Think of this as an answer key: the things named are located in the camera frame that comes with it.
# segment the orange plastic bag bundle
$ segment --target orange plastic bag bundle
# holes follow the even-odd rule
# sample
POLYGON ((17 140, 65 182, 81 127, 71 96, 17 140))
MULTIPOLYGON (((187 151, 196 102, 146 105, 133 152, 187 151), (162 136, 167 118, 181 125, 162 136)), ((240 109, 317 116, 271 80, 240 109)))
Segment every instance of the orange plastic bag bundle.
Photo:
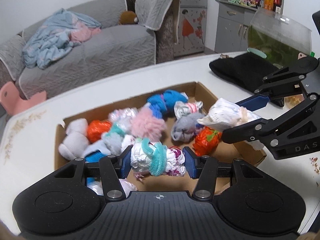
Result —
POLYGON ((112 126, 111 122, 93 120, 87 128, 87 138, 91 143, 101 139, 101 134, 108 132, 112 126))
POLYGON ((205 127, 195 139, 195 143, 192 145, 196 155, 202 156, 209 154, 213 148, 217 147, 222 133, 205 127))

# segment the brown plush toy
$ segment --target brown plush toy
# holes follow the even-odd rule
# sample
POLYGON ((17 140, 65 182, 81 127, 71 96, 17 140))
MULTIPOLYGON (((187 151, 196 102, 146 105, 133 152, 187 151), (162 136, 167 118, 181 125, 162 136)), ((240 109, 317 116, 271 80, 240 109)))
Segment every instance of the brown plush toy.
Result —
POLYGON ((133 11, 125 11, 120 15, 119 24, 137 24, 138 18, 133 11))

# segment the pink chair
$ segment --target pink chair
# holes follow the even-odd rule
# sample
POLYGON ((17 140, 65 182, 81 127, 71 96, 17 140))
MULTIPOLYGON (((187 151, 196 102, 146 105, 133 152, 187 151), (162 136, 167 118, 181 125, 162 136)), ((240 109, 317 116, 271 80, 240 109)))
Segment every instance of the pink chair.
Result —
POLYGON ((36 93, 29 100, 23 100, 18 89, 12 82, 6 83, 0 89, 0 103, 7 113, 11 116, 19 114, 39 103, 44 102, 47 99, 47 92, 42 91, 36 93))

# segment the pink pom-pom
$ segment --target pink pom-pom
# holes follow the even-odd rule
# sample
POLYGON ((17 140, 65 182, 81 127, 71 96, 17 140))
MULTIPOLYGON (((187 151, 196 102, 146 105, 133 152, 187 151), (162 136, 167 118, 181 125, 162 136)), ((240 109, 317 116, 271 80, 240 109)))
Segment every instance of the pink pom-pom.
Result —
POLYGON ((159 142, 161 133, 167 126, 163 119, 155 118, 148 107, 143 107, 131 120, 131 134, 139 138, 149 138, 151 142, 159 142))

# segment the gray sofa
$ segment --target gray sofa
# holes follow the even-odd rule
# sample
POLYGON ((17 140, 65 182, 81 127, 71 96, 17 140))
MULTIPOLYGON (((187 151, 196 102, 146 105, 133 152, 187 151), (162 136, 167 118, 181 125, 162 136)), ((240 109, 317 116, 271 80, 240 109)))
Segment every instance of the gray sofa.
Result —
POLYGON ((25 68, 22 59, 25 42, 45 19, 0 44, 0 87, 12 81, 22 97, 45 90, 51 98, 108 76, 173 60, 172 9, 161 29, 154 32, 140 25, 119 25, 123 11, 135 11, 135 0, 119 1, 94 0, 69 8, 93 17, 102 24, 102 30, 45 70, 25 68))

